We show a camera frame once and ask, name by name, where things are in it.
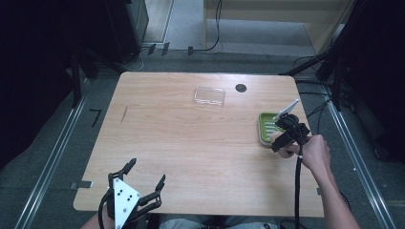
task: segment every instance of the round black hole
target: round black hole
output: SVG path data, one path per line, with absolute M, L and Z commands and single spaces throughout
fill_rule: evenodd
M 240 93 L 244 93 L 246 92 L 247 87 L 245 86 L 245 84 L 238 84 L 236 85 L 235 89 Z

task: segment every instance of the table top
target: table top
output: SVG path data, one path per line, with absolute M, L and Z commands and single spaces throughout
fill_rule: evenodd
M 196 103 L 198 87 L 224 90 L 223 106 Z M 142 195 L 166 174 L 154 213 L 293 216 L 296 156 L 281 158 L 260 143 L 258 117 L 295 98 L 290 76 L 123 73 L 83 176 L 94 185 L 77 191 L 74 207 L 95 211 L 108 174 L 135 157 L 124 181 Z M 308 125 L 301 102 L 291 113 Z M 317 187 L 303 166 L 300 216 L 323 217 Z

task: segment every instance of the scratch on table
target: scratch on table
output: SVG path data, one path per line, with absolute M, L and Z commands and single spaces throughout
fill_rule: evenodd
M 124 114 L 122 115 L 121 123 L 124 120 L 127 111 L 128 111 L 128 105 L 125 107 L 125 111 L 124 111 Z

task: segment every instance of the wooden table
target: wooden table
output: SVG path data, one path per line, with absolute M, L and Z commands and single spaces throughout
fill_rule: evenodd
M 323 52 L 338 27 L 346 23 L 353 0 L 223 0 L 221 19 L 303 23 L 316 53 Z M 206 20 L 215 19 L 218 0 L 204 0 L 202 47 Z
M 239 93 L 237 84 L 247 90 Z M 194 102 L 197 87 L 225 91 L 224 106 Z M 299 97 L 289 76 L 223 73 L 124 73 L 117 84 L 83 180 L 76 210 L 94 211 L 107 175 L 138 159 L 124 181 L 147 195 L 166 174 L 154 213 L 293 216 L 296 157 L 259 142 L 258 116 Z M 301 102 L 293 113 L 307 123 Z M 317 184 L 303 166 L 301 216 L 323 217 Z

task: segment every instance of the green container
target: green container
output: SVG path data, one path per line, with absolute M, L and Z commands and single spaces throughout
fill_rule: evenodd
M 259 140 L 265 146 L 271 147 L 270 135 L 274 132 L 283 132 L 284 130 L 277 127 L 273 119 L 276 113 L 261 113 L 259 115 Z

